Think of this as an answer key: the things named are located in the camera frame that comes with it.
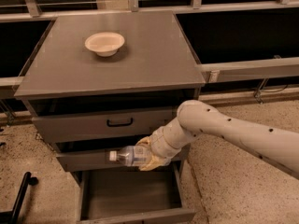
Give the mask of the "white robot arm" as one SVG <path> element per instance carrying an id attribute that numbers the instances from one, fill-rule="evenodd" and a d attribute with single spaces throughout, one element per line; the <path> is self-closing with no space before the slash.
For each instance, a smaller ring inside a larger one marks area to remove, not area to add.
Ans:
<path id="1" fill-rule="evenodd" d="M 177 115 L 138 144 L 147 147 L 151 158 L 141 171 L 150 171 L 169 163 L 183 147 L 210 134 L 247 151 L 251 155 L 299 178 L 299 133 L 236 119 L 201 101 L 182 103 Z"/>

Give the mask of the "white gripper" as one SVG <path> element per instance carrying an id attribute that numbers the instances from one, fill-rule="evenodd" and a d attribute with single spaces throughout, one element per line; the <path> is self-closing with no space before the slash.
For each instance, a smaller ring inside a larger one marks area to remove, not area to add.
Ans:
<path id="1" fill-rule="evenodd" d="M 167 166 L 170 159 L 175 156 L 175 150 L 165 140 L 163 127 L 154 131 L 150 137 L 141 138 L 136 145 L 150 147 L 154 154 L 139 166 L 140 171 L 152 171 L 158 167 Z"/>

